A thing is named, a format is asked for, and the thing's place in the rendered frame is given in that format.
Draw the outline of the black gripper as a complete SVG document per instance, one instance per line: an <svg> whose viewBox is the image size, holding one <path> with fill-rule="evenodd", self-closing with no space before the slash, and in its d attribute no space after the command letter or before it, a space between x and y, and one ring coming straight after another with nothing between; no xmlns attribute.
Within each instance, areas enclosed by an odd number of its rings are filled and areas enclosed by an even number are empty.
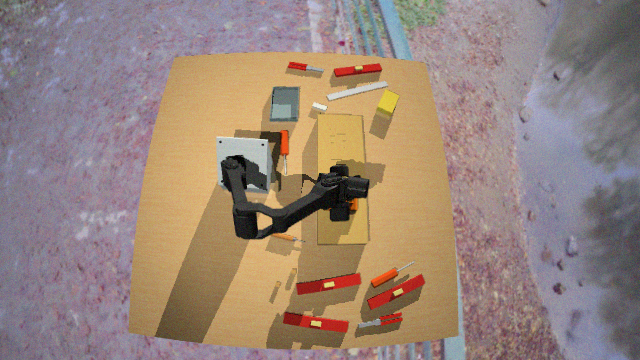
<svg viewBox="0 0 640 360"><path fill-rule="evenodd" d="M347 165L331 166L330 172L336 172L341 176L349 177L349 168ZM332 207L330 209L330 220L332 222L345 222L350 220L349 202Z"/></svg>

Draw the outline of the white flat bar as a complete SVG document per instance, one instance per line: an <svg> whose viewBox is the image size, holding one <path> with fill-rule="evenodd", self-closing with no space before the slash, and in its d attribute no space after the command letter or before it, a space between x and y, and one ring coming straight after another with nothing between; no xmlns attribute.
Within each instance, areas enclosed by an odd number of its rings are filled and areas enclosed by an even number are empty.
<svg viewBox="0 0 640 360"><path fill-rule="evenodd" d="M385 86L388 86L386 81L383 81L383 82L380 82L380 83L376 82L374 84L364 85L364 86L361 86L361 87L351 88L351 89L344 90L344 91L341 91L341 92L328 94L327 97L328 97L329 101L331 101L331 100L334 100L334 99L337 99L337 98L340 98L340 97L343 97L343 96L354 95L356 93L360 93L360 92L363 92L363 91L369 91L369 90L376 89L376 88L382 88L382 87L385 87Z"/></svg>

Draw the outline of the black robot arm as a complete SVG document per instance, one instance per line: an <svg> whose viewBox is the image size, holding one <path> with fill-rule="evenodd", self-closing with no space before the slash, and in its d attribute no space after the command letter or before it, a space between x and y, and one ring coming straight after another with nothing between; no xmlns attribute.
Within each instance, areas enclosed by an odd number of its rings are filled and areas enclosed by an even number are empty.
<svg viewBox="0 0 640 360"><path fill-rule="evenodd" d="M233 196L235 234L243 239L261 240L270 234L285 233L290 226L319 209L328 210L351 199L367 197L369 179L360 175L343 178L336 172L319 173L309 194L281 209L272 209L247 200L246 163L242 156L226 156L226 160L221 161L221 170L224 187ZM272 225L258 229L257 212L271 217Z"/></svg>

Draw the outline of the tan rectangular wooden panel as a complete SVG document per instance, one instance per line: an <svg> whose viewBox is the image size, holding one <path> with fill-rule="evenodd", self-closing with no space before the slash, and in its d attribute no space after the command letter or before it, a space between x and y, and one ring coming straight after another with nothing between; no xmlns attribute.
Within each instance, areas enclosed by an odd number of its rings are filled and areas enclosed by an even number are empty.
<svg viewBox="0 0 640 360"><path fill-rule="evenodd" d="M317 179L335 165L347 165L349 176L366 179L361 116L317 114ZM358 210L345 222L332 222L330 211L317 210L317 246L367 244L366 198L357 202Z"/></svg>

